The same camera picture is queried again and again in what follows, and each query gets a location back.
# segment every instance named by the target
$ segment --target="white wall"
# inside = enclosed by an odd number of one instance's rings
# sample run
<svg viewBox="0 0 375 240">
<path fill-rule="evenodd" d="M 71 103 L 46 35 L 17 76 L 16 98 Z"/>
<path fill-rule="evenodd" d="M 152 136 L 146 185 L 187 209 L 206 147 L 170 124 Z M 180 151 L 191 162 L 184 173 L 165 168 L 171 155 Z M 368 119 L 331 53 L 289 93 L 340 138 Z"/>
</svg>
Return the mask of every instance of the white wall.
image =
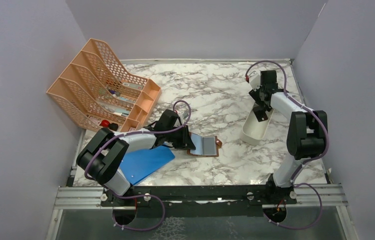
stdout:
<svg viewBox="0 0 375 240">
<path fill-rule="evenodd" d="M 294 58 L 326 0 L 66 0 L 120 59 Z"/>
<path fill-rule="evenodd" d="M 375 1 L 329 0 L 293 63 L 307 103 L 327 112 L 325 165 L 361 240 L 375 240 Z"/>
<path fill-rule="evenodd" d="M 0 0 L 0 239 L 45 239 L 80 133 L 46 90 L 84 43 L 64 0 Z"/>
</svg>

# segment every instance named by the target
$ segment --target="orange desk organizer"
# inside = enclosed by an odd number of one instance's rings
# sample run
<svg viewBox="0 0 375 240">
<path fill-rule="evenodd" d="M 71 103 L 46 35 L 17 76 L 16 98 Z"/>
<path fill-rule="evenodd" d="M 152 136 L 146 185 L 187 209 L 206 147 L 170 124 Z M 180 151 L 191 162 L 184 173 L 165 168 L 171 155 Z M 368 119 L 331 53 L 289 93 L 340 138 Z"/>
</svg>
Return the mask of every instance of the orange desk organizer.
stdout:
<svg viewBox="0 0 375 240">
<path fill-rule="evenodd" d="M 140 89 L 125 83 L 139 85 Z M 120 132 L 128 132 L 145 125 L 161 88 L 149 78 L 129 73 L 108 44 L 91 38 L 46 93 L 81 128 L 96 132 L 101 128 L 101 121 L 107 120 L 121 126 Z M 100 103 L 129 114 L 127 117 L 114 114 Z"/>
</svg>

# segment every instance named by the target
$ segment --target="marble surface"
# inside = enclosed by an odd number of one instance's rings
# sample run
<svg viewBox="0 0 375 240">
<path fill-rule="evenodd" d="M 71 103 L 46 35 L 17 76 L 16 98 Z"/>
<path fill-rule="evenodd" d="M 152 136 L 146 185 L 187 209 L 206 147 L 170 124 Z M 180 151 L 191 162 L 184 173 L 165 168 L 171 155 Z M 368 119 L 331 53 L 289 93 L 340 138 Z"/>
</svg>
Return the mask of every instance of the marble surface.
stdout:
<svg viewBox="0 0 375 240">
<path fill-rule="evenodd" d="M 291 66 L 281 64 L 288 76 L 287 90 L 298 93 Z M 171 63 L 129 64 L 133 74 L 154 80 L 162 95 L 149 119 L 157 120 L 172 103 L 183 99 L 192 108 L 189 130 L 202 136 L 217 136 L 222 142 L 219 157 L 193 157 L 184 150 L 172 150 L 175 159 L 145 178 L 140 186 L 177 185 L 252 185 L 264 184 L 288 154 L 286 136 L 289 123 L 274 111 L 264 139 L 257 146 L 240 140 L 242 126 L 252 109 L 250 85 L 245 82 L 248 63 Z M 253 68 L 256 71 L 277 70 L 277 82 L 283 86 L 283 74 L 277 66 L 268 63 Z M 185 110 L 181 103 L 176 109 Z M 83 144 L 94 135 L 87 131 Z M 326 183 L 322 162 L 309 163 L 296 183 Z M 74 186 L 98 186 L 84 178 L 78 167 Z"/>
</svg>

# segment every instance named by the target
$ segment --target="white plastic container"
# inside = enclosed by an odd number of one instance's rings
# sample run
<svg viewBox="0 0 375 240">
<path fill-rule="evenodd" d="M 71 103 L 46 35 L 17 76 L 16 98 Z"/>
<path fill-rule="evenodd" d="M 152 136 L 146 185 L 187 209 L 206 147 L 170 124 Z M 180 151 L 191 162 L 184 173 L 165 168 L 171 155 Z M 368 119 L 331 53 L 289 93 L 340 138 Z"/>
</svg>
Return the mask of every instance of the white plastic container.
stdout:
<svg viewBox="0 0 375 240">
<path fill-rule="evenodd" d="M 254 146 L 258 145 L 267 132 L 272 115 L 273 109 L 270 112 L 267 112 L 268 119 L 260 122 L 257 120 L 257 117 L 251 109 L 245 123 L 242 126 L 240 139 L 247 144 Z"/>
</svg>

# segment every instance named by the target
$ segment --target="red object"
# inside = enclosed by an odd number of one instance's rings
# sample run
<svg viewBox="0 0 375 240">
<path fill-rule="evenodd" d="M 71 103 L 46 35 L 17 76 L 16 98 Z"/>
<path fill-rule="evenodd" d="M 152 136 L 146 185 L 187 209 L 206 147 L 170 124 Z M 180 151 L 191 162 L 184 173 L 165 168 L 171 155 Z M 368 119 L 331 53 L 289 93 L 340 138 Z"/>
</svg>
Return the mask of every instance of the red object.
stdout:
<svg viewBox="0 0 375 240">
<path fill-rule="evenodd" d="M 108 126 L 110 125 L 110 122 L 107 120 L 102 120 L 102 122 L 99 125 L 104 128 L 108 128 Z"/>
</svg>

